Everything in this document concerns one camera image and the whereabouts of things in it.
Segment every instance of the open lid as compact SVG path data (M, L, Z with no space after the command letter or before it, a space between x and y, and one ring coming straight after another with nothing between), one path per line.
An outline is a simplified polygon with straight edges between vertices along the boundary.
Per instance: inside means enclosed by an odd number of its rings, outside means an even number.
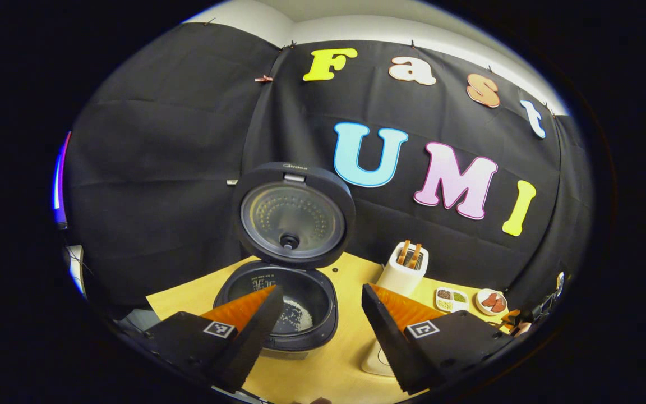
M236 184L236 231L249 253L267 263L315 269L338 259L356 206L348 186L325 169L266 163Z

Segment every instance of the yellow table surface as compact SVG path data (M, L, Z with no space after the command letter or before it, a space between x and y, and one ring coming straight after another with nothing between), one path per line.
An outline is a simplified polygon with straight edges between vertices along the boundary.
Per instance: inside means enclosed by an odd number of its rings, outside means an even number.
M146 298L164 320L179 311L203 314L213 308L213 302L223 283L234 270L251 256L215 273L195 279ZM375 335L361 307L362 285L375 283L382 265L344 253L334 264L319 269L333 282L338 296L338 330L330 342L304 360L280 360L259 356L249 373L243 389L275 404L300 402L308 404L325 397L333 404L388 404L412 396L403 393L395 378L366 373L361 363L375 341ZM422 304L435 308L435 289L445 286L465 292L470 313L487 322L499 323L507 309L495 316L479 312L473 302L478 289L423 278L410 295Z

